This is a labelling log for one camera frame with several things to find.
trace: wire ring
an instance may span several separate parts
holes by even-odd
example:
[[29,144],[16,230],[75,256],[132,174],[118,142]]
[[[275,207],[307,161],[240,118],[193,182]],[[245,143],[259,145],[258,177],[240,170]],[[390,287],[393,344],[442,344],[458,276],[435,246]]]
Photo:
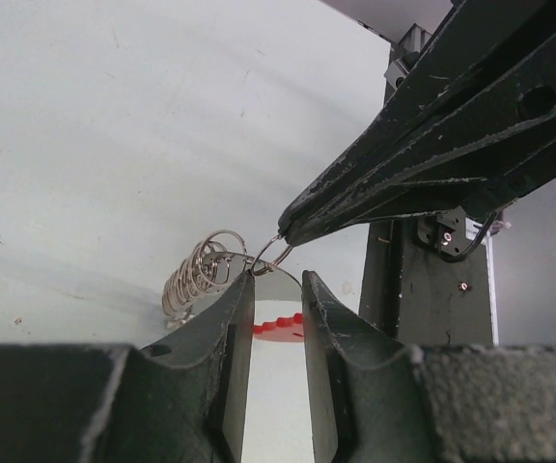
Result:
[[[252,260],[252,263],[250,264],[250,271],[252,272],[253,276],[260,277],[260,276],[264,275],[265,273],[268,273],[268,272],[271,271],[271,267],[265,266],[263,269],[258,270],[258,271],[255,272],[255,265],[257,265],[257,262],[259,262],[259,259],[261,258],[263,253],[265,251],[267,251],[267,248],[269,248],[269,246],[274,244],[276,241],[281,240],[282,238],[284,238],[284,236],[282,234],[277,234],[276,236],[271,238],[269,240],[269,242],[263,246],[263,248],[257,254],[257,256]],[[286,259],[287,256],[291,253],[292,249],[293,249],[293,246],[291,246],[291,245],[287,246],[285,248],[285,250],[282,253],[280,253],[276,259],[274,259],[274,261],[271,263],[271,265],[273,265],[274,267],[277,267],[278,265],[280,265],[282,263],[282,261],[284,259]]]

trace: metal wire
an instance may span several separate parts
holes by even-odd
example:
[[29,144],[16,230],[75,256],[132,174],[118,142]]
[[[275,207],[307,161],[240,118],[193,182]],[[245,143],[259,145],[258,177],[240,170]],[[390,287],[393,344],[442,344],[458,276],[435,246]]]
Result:
[[[199,241],[187,259],[184,259],[173,275],[167,280],[162,293],[162,310],[169,319],[169,325],[182,325],[190,318],[192,304],[199,298],[218,292],[227,287],[230,274],[230,259],[218,258],[204,262],[209,253],[227,252],[227,247],[216,238],[220,235],[230,235],[237,240],[241,251],[247,255],[243,238],[230,230],[219,230],[210,234],[203,241]],[[219,264],[225,261],[226,276],[218,281]]]

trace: screw hole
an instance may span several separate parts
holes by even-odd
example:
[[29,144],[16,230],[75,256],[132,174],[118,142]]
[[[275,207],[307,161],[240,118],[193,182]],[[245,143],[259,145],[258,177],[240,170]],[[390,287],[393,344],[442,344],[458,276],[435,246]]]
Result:
[[141,350],[146,354],[148,354],[150,357],[161,357],[163,355],[171,353],[171,347],[164,344],[148,345],[147,347],[144,347]]
[[550,87],[536,87],[518,102],[518,115],[528,121],[548,114],[556,105],[556,93]]

